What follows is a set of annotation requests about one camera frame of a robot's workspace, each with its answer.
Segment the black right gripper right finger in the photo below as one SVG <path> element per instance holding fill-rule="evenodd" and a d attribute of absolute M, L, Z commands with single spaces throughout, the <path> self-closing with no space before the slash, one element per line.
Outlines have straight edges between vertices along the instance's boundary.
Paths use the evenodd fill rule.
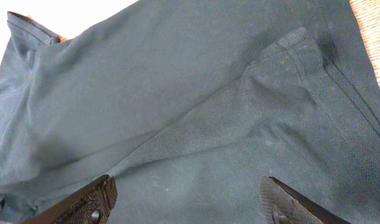
<path fill-rule="evenodd" d="M 350 224 L 274 177 L 262 177 L 260 201 L 268 224 Z"/>

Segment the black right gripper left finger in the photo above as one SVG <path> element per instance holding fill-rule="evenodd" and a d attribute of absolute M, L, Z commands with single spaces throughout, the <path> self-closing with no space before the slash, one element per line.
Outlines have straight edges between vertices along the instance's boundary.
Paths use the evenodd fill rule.
<path fill-rule="evenodd" d="M 106 224 L 117 197 L 115 178 L 105 174 L 22 224 Z"/>

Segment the black polo shirt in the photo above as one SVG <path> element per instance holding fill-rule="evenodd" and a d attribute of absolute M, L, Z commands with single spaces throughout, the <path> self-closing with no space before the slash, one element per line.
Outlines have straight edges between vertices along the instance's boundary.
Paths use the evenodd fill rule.
<path fill-rule="evenodd" d="M 138 1 L 64 42 L 7 25 L 0 223 L 103 174 L 110 223 L 263 223 L 265 175 L 380 223 L 380 90 L 348 1 Z"/>

